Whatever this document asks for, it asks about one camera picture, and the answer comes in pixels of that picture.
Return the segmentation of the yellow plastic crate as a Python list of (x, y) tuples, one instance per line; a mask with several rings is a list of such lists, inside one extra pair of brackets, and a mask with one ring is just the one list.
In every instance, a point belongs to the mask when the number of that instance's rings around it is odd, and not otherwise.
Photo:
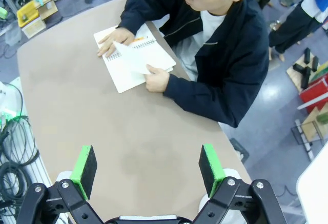
[(38, 5), (34, 1), (26, 3), (17, 11), (17, 21), (20, 28), (23, 28), (38, 17)]

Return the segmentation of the white plastic crate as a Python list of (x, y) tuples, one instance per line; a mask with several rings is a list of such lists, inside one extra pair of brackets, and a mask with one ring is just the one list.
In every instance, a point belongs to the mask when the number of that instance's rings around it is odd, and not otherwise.
[(22, 27), (22, 31), (28, 39), (34, 37), (44, 29), (46, 29), (46, 24), (40, 17), (32, 20)]

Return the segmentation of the person in black jacket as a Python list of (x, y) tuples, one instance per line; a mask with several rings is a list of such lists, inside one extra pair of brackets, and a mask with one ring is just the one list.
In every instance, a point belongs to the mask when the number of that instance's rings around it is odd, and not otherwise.
[(256, 0), (127, 0), (125, 10), (154, 21), (168, 16), (160, 31), (187, 80), (219, 88), (246, 115), (269, 66), (267, 26)]

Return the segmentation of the person's left hand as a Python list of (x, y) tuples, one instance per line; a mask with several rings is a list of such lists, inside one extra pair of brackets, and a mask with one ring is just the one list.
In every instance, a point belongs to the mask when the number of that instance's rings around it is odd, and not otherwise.
[(167, 88), (170, 74), (160, 68), (154, 68), (151, 65), (147, 65), (147, 69), (150, 74), (145, 75), (146, 89), (149, 92), (164, 93)]

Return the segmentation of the person's right hand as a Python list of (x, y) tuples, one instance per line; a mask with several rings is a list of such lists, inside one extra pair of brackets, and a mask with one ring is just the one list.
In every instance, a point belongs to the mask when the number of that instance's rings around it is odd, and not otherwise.
[(129, 45), (135, 40), (135, 35), (126, 28), (116, 28), (98, 43), (101, 44), (97, 56), (109, 57), (115, 50), (114, 42)]

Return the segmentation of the large white table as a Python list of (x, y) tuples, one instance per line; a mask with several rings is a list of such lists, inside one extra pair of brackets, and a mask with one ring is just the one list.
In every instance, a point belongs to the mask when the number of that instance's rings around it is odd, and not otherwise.
[(328, 224), (328, 142), (296, 184), (307, 224)]

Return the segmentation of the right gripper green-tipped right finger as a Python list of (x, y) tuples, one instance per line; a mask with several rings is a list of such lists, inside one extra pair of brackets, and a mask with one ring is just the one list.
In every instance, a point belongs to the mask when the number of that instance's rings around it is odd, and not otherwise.
[(212, 144), (204, 144), (198, 162), (209, 200), (192, 224), (223, 224), (228, 211), (238, 211), (247, 224), (287, 224), (271, 184), (245, 183), (226, 176)]

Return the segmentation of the red storage box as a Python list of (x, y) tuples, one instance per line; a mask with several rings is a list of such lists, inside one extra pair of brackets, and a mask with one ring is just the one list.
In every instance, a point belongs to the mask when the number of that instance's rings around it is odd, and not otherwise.
[[(325, 93), (328, 92), (328, 77), (323, 77), (311, 86), (309, 86), (307, 89), (303, 90), (300, 93), (300, 98), (303, 101), (303, 103), (307, 103), (308, 101), (311, 101), (312, 99), (315, 99)], [(321, 110), (324, 105), (328, 102), (328, 97), (306, 107), (308, 113), (311, 113), (314, 108), (317, 108), (318, 110)]]

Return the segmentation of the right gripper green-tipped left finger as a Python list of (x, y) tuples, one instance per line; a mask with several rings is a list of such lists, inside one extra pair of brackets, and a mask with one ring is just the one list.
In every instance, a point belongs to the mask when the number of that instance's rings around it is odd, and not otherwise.
[(83, 146), (69, 176), (52, 186), (36, 182), (30, 185), (19, 212), (19, 224), (56, 224), (69, 213), (76, 224), (103, 224), (90, 200), (97, 160), (92, 146)]

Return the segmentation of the white spiral notebook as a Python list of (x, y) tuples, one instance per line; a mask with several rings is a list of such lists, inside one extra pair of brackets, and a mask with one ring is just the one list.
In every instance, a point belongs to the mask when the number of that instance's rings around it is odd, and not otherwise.
[[(130, 47), (149, 57), (148, 65), (171, 72), (176, 61), (160, 46), (147, 24), (143, 24), (136, 38), (144, 40), (131, 43)], [(109, 57), (102, 56), (118, 93), (123, 93), (145, 82), (145, 75), (132, 72), (121, 55), (115, 50)]]

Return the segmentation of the person's right forearm black sleeve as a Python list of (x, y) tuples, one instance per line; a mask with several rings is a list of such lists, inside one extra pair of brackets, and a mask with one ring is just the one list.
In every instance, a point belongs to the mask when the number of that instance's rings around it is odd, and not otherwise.
[(121, 16), (121, 22), (119, 23), (119, 28), (125, 28), (132, 34), (136, 35), (140, 27), (147, 21), (153, 21), (152, 15), (142, 15), (135, 10), (127, 11), (125, 10)]

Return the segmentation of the wooden shelf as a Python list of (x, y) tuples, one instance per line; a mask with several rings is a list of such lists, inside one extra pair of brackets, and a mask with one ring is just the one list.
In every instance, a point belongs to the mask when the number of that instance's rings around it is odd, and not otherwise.
[(328, 103), (321, 110), (315, 107), (302, 123), (301, 128), (308, 142), (325, 140), (328, 138), (328, 124), (321, 124), (317, 121), (317, 116), (328, 112)]

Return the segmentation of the wooden board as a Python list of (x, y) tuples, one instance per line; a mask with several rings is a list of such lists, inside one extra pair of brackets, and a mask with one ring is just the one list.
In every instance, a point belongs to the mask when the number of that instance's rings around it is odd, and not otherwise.
[(311, 78), (314, 76), (315, 72), (312, 70), (312, 66), (313, 66), (313, 58), (314, 55), (312, 53), (310, 53), (310, 62), (308, 64), (306, 64), (304, 62), (304, 54), (297, 60), (295, 61), (288, 69), (287, 69), (287, 74), (289, 76), (289, 78), (291, 79), (291, 81), (294, 83), (295, 87), (297, 88), (298, 92), (300, 93), (301, 91), (303, 91), (303, 88), (301, 87), (302, 83), (303, 83), (303, 75), (299, 72), (297, 72), (296, 70), (293, 69), (293, 65), (294, 64), (298, 64), (301, 67), (305, 68), (305, 67), (309, 67), (311, 69), (311, 74), (309, 77), (309, 81), (311, 80)]

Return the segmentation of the person's left forearm black sleeve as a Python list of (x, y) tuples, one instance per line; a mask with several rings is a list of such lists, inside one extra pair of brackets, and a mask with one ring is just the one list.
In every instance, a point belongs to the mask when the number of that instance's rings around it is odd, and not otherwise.
[(236, 128), (245, 112), (238, 114), (236, 102), (219, 88), (170, 75), (163, 95), (183, 110)]

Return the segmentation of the white paper ball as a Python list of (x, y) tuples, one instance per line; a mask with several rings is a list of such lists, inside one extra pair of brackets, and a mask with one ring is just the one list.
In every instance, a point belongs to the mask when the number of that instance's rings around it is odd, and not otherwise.
[(144, 75), (151, 74), (147, 67), (149, 57), (133, 47), (118, 42), (113, 42), (113, 45), (132, 72)]

